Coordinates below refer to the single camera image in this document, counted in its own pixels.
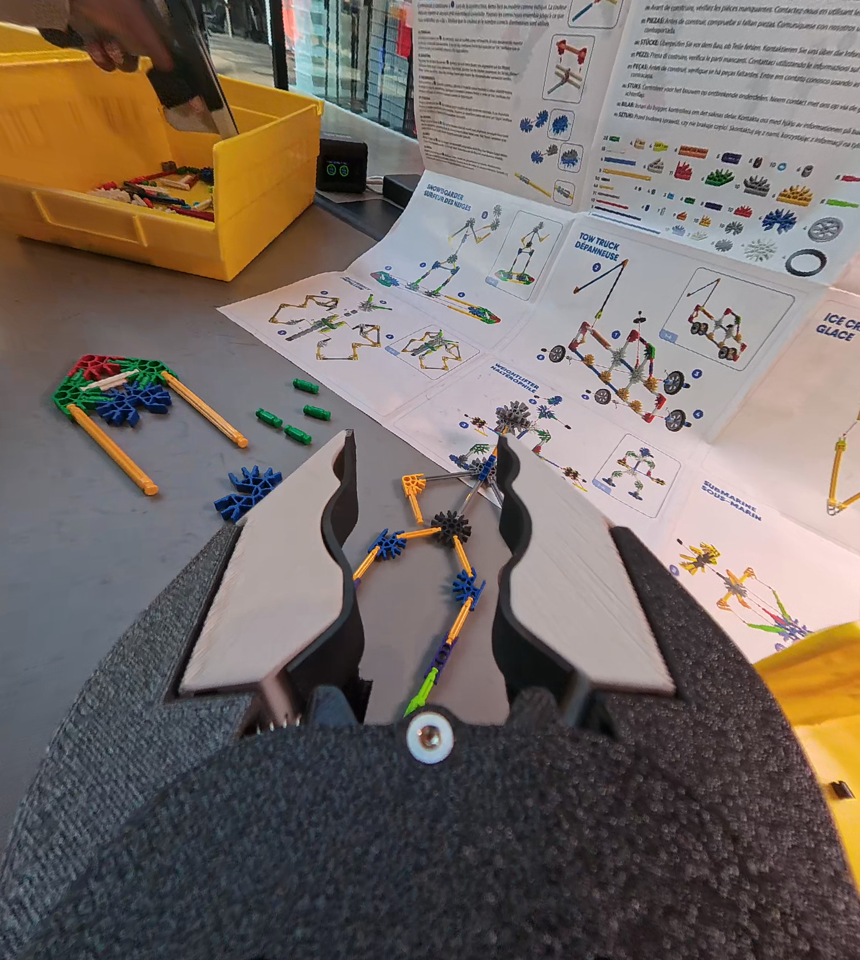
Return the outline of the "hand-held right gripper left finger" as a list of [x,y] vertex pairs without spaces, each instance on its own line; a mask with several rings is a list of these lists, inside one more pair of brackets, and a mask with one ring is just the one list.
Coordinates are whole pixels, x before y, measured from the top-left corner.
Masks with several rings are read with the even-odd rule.
[[181,693],[309,698],[359,684],[364,627],[343,551],[358,514],[355,438],[345,430],[246,516]]

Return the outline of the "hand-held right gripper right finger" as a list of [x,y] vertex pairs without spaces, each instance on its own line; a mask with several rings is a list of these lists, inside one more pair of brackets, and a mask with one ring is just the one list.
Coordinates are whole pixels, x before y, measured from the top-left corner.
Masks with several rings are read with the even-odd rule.
[[498,441],[500,574],[493,652],[509,685],[562,695],[572,678],[592,689],[673,695],[605,515],[519,439]]

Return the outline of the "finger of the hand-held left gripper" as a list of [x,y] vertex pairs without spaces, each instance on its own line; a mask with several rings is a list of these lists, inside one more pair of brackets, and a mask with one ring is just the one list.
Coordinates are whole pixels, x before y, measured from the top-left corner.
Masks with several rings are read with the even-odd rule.
[[223,109],[210,110],[204,101],[188,101],[164,106],[167,122],[183,133],[223,135]]
[[172,34],[174,74],[189,89],[188,101],[204,101],[211,111],[223,109],[222,139],[238,135],[234,116],[226,101],[213,66],[205,31],[200,29],[194,2],[167,1],[166,7]]

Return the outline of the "long yellow toy rod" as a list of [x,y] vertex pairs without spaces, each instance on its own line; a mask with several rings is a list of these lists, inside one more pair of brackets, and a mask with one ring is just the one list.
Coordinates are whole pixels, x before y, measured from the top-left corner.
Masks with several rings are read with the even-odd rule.
[[76,424],[86,432],[145,496],[152,497],[159,492],[159,487],[148,474],[84,410],[73,403],[68,405],[67,410]]
[[246,449],[248,447],[248,438],[190,390],[178,377],[167,370],[162,370],[160,376],[167,383],[171,391],[176,392],[185,402],[189,403],[198,414],[201,414],[210,424],[220,430],[236,447],[240,449]]

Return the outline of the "white instruction sheet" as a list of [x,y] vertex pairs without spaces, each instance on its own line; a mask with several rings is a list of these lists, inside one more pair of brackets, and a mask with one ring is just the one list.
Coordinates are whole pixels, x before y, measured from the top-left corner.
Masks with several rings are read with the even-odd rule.
[[521,437],[752,660],[860,618],[860,2],[418,2],[425,173],[224,308],[462,482]]

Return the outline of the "grey desk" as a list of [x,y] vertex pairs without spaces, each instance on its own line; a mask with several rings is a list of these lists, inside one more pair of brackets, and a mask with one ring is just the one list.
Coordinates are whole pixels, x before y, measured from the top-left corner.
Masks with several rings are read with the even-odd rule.
[[[301,420],[300,371],[218,308],[327,271],[373,240],[312,206],[232,282],[20,238],[0,216],[0,867],[21,798],[100,660],[220,528],[230,472],[294,473],[314,449],[256,421]],[[180,397],[111,430],[159,485],[141,494],[52,392],[83,354],[156,358],[249,439]]]

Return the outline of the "person's left hand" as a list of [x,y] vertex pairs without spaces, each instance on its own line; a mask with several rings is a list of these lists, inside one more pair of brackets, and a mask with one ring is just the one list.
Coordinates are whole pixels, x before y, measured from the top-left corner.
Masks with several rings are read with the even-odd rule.
[[143,2],[71,1],[68,23],[103,71],[123,69],[128,56],[148,57],[154,67],[172,70],[171,52]]

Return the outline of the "pile of toy pieces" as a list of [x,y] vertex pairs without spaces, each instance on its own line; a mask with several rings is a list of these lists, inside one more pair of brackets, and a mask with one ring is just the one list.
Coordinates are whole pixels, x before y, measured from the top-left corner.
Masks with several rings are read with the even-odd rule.
[[179,166],[167,161],[157,174],[108,181],[88,196],[112,200],[141,210],[173,212],[206,222],[215,221],[213,167]]

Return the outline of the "colourful toy rod figure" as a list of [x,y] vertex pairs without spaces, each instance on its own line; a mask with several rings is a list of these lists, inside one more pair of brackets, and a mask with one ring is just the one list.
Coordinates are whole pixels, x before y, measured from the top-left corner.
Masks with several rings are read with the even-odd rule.
[[[357,588],[363,582],[366,573],[376,563],[399,558],[409,543],[417,541],[434,541],[451,551],[456,558],[458,571],[451,584],[450,594],[459,609],[452,625],[439,642],[420,687],[407,704],[403,714],[406,718],[422,711],[427,705],[460,639],[466,621],[475,611],[484,592],[485,582],[478,577],[465,547],[472,533],[472,526],[467,517],[471,500],[474,495],[493,493],[498,505],[503,504],[503,495],[496,480],[497,445],[495,443],[489,441],[476,443],[466,454],[456,457],[454,462],[459,468],[456,472],[434,476],[412,473],[402,477],[403,494],[412,508],[416,528],[409,531],[391,532],[388,529],[382,531],[368,548],[364,560],[353,574],[353,584]],[[450,479],[468,479],[470,481],[468,494],[458,508],[441,510],[432,518],[425,518],[420,496],[430,483]]]

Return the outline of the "black device with display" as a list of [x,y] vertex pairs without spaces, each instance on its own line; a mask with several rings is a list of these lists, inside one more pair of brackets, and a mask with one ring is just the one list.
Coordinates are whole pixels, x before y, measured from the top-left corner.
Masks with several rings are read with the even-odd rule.
[[321,136],[316,164],[318,191],[363,194],[367,186],[368,147],[346,137]]

